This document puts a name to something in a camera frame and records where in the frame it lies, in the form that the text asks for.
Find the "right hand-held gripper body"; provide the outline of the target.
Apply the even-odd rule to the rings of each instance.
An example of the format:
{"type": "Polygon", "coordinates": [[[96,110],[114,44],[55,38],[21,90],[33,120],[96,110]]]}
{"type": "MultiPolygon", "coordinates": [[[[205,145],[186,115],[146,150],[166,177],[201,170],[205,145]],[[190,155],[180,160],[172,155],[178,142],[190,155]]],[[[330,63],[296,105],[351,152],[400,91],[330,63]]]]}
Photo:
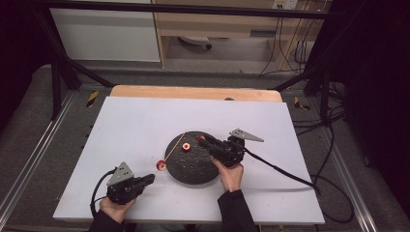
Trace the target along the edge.
{"type": "Polygon", "coordinates": [[[253,135],[247,131],[236,129],[229,133],[224,142],[224,146],[219,146],[219,152],[213,157],[219,160],[224,166],[231,167],[240,163],[245,155],[245,141],[263,142],[264,139],[253,135]]]}

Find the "white cabinet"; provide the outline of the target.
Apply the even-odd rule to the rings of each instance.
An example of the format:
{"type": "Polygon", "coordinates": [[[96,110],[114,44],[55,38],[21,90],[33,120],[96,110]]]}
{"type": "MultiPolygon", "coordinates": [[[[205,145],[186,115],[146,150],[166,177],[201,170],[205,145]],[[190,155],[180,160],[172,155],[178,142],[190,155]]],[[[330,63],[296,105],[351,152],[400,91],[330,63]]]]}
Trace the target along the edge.
{"type": "Polygon", "coordinates": [[[68,55],[75,60],[159,62],[149,13],[51,9],[68,55]]]}

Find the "black textured plate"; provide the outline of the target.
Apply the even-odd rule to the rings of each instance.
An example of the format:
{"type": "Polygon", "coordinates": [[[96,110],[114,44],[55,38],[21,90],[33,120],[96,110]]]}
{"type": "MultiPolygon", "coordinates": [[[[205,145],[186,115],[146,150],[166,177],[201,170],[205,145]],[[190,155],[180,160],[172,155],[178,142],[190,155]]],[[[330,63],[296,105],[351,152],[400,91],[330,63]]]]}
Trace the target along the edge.
{"type": "MultiPolygon", "coordinates": [[[[188,131],[166,161],[166,170],[177,181],[186,185],[204,185],[219,176],[219,171],[210,159],[208,151],[199,146],[195,139],[203,135],[202,131],[188,131]],[[190,150],[184,152],[182,145],[190,144],[190,150]]],[[[181,134],[177,135],[167,146],[164,157],[172,149],[181,134]]]]}

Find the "white device under desk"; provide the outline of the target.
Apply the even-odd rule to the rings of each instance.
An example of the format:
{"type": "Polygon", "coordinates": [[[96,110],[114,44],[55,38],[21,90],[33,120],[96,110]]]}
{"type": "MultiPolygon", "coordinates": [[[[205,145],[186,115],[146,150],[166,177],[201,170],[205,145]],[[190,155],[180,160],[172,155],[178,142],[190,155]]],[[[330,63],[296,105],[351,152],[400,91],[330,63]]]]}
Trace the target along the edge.
{"type": "Polygon", "coordinates": [[[180,37],[180,40],[188,44],[204,46],[206,49],[212,48],[212,45],[207,37],[180,37]]]}

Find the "dark curtain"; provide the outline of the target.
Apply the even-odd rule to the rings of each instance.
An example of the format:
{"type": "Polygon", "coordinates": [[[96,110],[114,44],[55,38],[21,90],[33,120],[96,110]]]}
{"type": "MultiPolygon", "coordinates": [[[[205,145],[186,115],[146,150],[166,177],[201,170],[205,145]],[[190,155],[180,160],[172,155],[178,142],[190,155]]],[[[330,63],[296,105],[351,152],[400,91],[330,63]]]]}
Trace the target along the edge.
{"type": "Polygon", "coordinates": [[[345,35],[334,79],[366,154],[410,215],[410,0],[366,0],[345,35]]]}
{"type": "Polygon", "coordinates": [[[25,0],[0,0],[0,131],[7,126],[32,81],[49,63],[44,39],[25,0]]]}

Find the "person's left hand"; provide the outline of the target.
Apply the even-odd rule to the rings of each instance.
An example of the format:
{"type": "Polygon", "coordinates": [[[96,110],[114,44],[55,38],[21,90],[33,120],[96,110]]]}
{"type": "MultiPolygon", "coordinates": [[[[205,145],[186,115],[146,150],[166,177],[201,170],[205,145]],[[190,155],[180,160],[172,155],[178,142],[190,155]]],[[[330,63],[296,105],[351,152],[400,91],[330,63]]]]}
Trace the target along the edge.
{"type": "Polygon", "coordinates": [[[125,219],[127,211],[135,204],[135,199],[126,203],[125,205],[119,205],[113,203],[109,198],[104,198],[100,202],[100,210],[105,212],[110,218],[118,223],[122,223],[125,219]]]}

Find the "light wooden desk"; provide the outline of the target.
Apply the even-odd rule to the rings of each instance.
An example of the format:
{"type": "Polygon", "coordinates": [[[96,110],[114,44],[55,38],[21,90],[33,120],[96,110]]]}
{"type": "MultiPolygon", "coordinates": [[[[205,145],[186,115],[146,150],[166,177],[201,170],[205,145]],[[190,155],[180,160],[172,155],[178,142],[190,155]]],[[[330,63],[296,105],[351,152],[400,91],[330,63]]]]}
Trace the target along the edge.
{"type": "MultiPolygon", "coordinates": [[[[154,4],[217,6],[278,10],[274,0],[151,0],[154,4]]],[[[327,2],[298,0],[294,10],[324,10],[327,2]]],[[[154,14],[161,62],[166,63],[172,37],[256,38],[266,39],[281,71],[290,67],[291,51],[298,42],[313,42],[322,26],[316,20],[268,18],[215,14],[154,14]]]]}

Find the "aluminium floor rail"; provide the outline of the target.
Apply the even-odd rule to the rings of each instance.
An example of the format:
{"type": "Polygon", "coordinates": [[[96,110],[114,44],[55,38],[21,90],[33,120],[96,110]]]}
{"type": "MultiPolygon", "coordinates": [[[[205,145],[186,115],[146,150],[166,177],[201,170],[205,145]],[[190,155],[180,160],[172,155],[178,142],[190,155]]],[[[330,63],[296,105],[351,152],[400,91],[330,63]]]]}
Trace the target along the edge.
{"type": "Polygon", "coordinates": [[[362,194],[360,193],[356,182],[353,179],[353,175],[351,174],[347,167],[347,164],[343,160],[336,142],[333,140],[334,137],[332,136],[331,130],[329,128],[322,128],[321,132],[331,150],[331,160],[335,166],[335,170],[337,171],[337,175],[340,178],[345,192],[352,201],[355,216],[362,228],[362,231],[378,232],[377,226],[366,205],[366,202],[362,194]]]}
{"type": "Polygon", "coordinates": [[[22,193],[27,187],[40,161],[42,160],[44,153],[46,152],[49,144],[51,143],[55,133],[58,131],[62,122],[64,121],[73,103],[73,98],[76,95],[76,91],[70,91],[64,98],[61,111],[57,114],[56,118],[51,120],[48,124],[41,139],[39,140],[35,149],[31,153],[28,161],[26,161],[18,177],[16,178],[14,184],[7,193],[5,199],[0,204],[0,228],[4,227],[7,223],[19,198],[21,197],[22,193]]]}

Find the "yellow black floor tape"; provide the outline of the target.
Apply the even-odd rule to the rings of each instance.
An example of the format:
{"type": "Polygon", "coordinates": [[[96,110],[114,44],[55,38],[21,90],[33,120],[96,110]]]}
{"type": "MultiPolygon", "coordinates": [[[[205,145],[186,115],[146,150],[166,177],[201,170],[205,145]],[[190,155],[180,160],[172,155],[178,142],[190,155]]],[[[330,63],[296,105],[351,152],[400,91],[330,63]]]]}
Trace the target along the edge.
{"type": "Polygon", "coordinates": [[[294,97],[294,106],[296,108],[302,108],[303,110],[310,110],[310,107],[308,105],[301,104],[298,97],[294,97]]]}
{"type": "Polygon", "coordinates": [[[92,105],[94,104],[94,102],[95,102],[95,100],[96,100],[96,98],[97,98],[99,92],[100,92],[100,91],[94,91],[94,92],[90,95],[89,100],[88,100],[88,102],[86,103],[86,107],[92,107],[92,105]]]}

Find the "white power strip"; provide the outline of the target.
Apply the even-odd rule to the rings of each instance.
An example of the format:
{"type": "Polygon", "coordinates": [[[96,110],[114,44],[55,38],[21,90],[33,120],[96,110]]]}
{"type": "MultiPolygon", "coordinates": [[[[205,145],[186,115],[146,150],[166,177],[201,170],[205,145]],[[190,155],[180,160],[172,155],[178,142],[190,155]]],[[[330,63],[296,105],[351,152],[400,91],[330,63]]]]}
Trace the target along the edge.
{"type": "Polygon", "coordinates": [[[274,0],[273,8],[279,10],[294,10],[298,0],[274,0]]]}

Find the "thin wooden skewer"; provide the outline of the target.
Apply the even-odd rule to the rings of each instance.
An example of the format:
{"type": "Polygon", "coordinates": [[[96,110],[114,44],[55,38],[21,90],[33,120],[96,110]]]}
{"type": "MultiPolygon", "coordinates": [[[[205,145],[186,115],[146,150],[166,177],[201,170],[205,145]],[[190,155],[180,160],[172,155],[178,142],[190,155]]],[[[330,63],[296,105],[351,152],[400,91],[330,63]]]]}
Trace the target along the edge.
{"type": "Polygon", "coordinates": [[[165,162],[169,159],[169,157],[171,156],[172,152],[175,150],[175,148],[178,146],[179,142],[182,140],[182,138],[184,137],[184,135],[186,134],[186,132],[183,132],[181,134],[181,136],[178,138],[178,140],[175,142],[174,146],[172,147],[172,149],[166,154],[165,158],[163,159],[165,162]]]}

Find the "black metal frame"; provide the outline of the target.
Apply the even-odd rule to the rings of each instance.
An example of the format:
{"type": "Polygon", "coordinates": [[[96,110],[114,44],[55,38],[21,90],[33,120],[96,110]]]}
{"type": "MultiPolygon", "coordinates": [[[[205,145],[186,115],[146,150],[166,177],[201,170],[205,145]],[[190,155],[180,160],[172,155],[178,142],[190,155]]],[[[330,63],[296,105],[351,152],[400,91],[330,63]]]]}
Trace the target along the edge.
{"type": "Polygon", "coordinates": [[[262,10],[256,8],[235,8],[217,6],[194,6],[175,4],[144,4],[144,3],[121,3],[121,2],[97,2],[97,1],[74,1],[74,0],[34,0],[31,10],[38,25],[42,28],[48,40],[48,46],[52,50],[52,89],[53,89],[53,115],[55,118],[61,110],[60,81],[62,76],[70,89],[78,89],[81,86],[74,70],[77,70],[89,78],[97,81],[104,87],[115,86],[108,80],[89,71],[65,51],[59,41],[59,35],[54,32],[48,21],[44,18],[44,11],[52,9],[113,11],[113,12],[142,12],[161,14],[188,14],[188,15],[235,15],[235,16],[259,16],[281,18],[307,18],[307,19],[330,19],[341,16],[341,13],[296,11],[296,10],[262,10]]]}

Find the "person's right hand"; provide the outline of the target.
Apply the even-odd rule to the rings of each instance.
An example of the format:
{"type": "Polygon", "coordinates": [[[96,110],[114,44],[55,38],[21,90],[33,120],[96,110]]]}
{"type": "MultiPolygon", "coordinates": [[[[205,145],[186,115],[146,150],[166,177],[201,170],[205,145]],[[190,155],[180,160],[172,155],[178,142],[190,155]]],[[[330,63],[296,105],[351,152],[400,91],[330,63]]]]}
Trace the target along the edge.
{"type": "Polygon", "coordinates": [[[244,167],[240,163],[226,167],[214,157],[211,157],[211,161],[218,168],[220,181],[226,191],[233,192],[241,188],[244,167]]]}

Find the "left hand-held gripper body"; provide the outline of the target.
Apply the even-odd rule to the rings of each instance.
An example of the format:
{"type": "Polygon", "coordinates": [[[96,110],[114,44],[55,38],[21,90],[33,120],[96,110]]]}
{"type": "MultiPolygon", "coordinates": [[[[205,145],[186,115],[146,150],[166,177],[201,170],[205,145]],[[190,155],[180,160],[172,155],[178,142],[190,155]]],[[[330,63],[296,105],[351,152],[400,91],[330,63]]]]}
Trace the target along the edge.
{"type": "Polygon", "coordinates": [[[141,177],[134,177],[129,166],[123,161],[107,182],[106,196],[119,205],[126,205],[142,193],[144,183],[141,177]]]}

